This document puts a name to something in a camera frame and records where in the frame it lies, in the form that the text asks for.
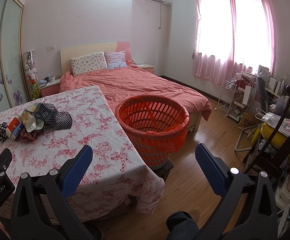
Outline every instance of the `wire shelf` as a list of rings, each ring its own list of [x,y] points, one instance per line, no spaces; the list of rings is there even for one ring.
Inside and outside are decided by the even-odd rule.
[[[215,111],[219,108],[226,113],[225,114],[226,117],[229,115],[229,113],[231,112],[234,106],[233,99],[234,99],[235,90],[236,90],[236,85],[234,83],[231,83],[229,81],[223,82],[220,98],[218,100]]]

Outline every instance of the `silver screw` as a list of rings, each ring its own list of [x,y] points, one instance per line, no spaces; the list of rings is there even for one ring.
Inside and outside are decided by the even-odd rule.
[[[233,173],[233,174],[238,174],[239,170],[238,170],[238,168],[233,167],[233,168],[230,169],[230,172]]]
[[[262,176],[263,178],[266,178],[266,177],[267,177],[267,173],[266,173],[265,171],[261,171],[261,176]]]
[[[57,169],[52,169],[50,172],[49,172],[49,174],[51,175],[51,176],[54,176],[54,175],[56,175],[58,173],[58,170]]]
[[[22,179],[25,179],[25,178],[28,177],[28,173],[27,173],[27,172],[24,172],[24,173],[22,173],[22,174],[20,175],[20,177],[21,177]]]

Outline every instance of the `pillow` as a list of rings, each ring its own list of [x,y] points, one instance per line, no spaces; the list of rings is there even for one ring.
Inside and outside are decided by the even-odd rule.
[[[72,58],[72,73],[74,77],[102,69],[107,69],[104,52]]]
[[[108,69],[127,67],[125,50],[121,52],[105,51],[105,58],[106,58]]]

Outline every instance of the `wardrobe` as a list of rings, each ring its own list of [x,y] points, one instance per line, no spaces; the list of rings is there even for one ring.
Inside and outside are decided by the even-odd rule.
[[[0,112],[28,102],[20,49],[22,10],[18,0],[0,0]]]

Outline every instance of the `pink curtain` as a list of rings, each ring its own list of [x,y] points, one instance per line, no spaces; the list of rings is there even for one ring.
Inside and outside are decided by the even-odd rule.
[[[196,0],[193,75],[221,85],[258,65],[274,73],[275,22],[271,0]]]

